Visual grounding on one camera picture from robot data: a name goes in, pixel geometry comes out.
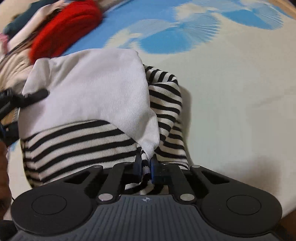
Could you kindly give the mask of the black white striped garment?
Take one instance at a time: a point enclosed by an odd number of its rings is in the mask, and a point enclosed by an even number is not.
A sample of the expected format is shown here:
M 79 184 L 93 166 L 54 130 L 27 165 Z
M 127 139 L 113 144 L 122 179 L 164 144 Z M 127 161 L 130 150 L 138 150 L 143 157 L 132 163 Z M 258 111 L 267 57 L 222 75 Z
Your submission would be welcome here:
M 150 162 L 189 167 L 175 75 L 144 65 L 129 49 L 89 49 L 38 59 L 23 88 L 49 95 L 22 108 L 18 131 L 25 175 L 39 187 L 94 165 Z

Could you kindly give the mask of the beige folded blanket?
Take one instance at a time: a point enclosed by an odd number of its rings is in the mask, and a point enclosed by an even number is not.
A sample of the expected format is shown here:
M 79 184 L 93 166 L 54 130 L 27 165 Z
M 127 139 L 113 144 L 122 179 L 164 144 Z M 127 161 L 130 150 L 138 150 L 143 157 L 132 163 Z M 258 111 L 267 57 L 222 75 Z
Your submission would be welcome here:
M 12 88 L 22 93 L 33 64 L 29 59 L 30 49 L 12 54 L 1 61 L 1 90 Z

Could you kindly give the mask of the white folded bedding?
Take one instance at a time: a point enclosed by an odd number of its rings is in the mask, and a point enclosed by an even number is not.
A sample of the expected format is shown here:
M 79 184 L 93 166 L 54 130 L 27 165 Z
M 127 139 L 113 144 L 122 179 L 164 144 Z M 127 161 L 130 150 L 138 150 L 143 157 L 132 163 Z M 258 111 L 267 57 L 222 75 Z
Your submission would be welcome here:
M 30 49 L 36 36 L 58 13 L 67 7 L 72 1 L 57 1 L 41 7 L 26 23 L 26 25 L 6 45 L 1 44 L 1 61 L 25 49 Z

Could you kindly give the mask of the pink white cloth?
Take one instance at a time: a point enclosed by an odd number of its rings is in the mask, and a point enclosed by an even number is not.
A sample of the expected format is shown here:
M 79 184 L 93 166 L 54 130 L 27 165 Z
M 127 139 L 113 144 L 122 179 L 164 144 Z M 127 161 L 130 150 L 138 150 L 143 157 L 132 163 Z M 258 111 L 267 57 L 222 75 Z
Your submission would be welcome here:
M 7 44 L 8 40 L 9 40 L 8 35 L 0 33 L 0 41 L 3 46 Z

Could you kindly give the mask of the teal shark plush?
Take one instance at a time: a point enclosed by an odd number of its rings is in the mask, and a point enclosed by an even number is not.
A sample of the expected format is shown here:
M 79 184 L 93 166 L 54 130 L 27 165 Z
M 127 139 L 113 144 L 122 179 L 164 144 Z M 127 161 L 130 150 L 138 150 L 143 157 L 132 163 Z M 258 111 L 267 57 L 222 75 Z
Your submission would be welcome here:
M 40 0 L 31 3 L 25 12 L 17 16 L 12 22 L 4 27 L 2 33 L 8 35 L 9 39 L 11 39 L 26 25 L 26 23 L 31 19 L 37 10 L 43 6 L 53 4 L 55 2 L 57 2 L 57 0 Z

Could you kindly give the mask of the red pillow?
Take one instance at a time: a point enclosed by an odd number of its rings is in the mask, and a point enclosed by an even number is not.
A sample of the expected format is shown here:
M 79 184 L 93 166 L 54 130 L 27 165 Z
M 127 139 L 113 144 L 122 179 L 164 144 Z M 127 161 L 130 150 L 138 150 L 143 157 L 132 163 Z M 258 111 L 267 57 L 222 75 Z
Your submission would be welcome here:
M 32 63 L 61 56 L 71 45 L 95 29 L 103 13 L 95 1 L 74 1 L 50 20 L 35 37 L 29 53 Z

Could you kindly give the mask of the blue white patterned bedsheet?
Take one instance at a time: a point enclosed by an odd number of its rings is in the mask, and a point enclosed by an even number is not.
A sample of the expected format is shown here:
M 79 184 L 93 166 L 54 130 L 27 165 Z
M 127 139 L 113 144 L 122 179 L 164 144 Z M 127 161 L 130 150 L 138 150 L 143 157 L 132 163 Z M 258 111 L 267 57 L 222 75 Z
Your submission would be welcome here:
M 61 56 L 129 49 L 144 65 L 175 75 L 189 166 L 263 189 L 284 215 L 292 212 L 295 19 L 267 1 L 95 3 L 102 22 Z M 1 145 L 1 217 L 30 188 L 20 139 L 11 149 Z

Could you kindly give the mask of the wooden bed frame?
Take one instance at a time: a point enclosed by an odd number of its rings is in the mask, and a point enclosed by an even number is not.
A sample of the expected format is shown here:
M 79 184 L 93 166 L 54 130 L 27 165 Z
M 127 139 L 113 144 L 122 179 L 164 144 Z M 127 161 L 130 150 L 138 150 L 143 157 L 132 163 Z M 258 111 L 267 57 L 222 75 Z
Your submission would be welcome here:
M 290 2 L 286 0 L 269 0 L 271 4 L 274 4 L 275 6 L 278 6 L 281 10 L 284 11 L 287 15 L 291 16 L 295 19 L 296 17 L 296 8 L 295 6 Z

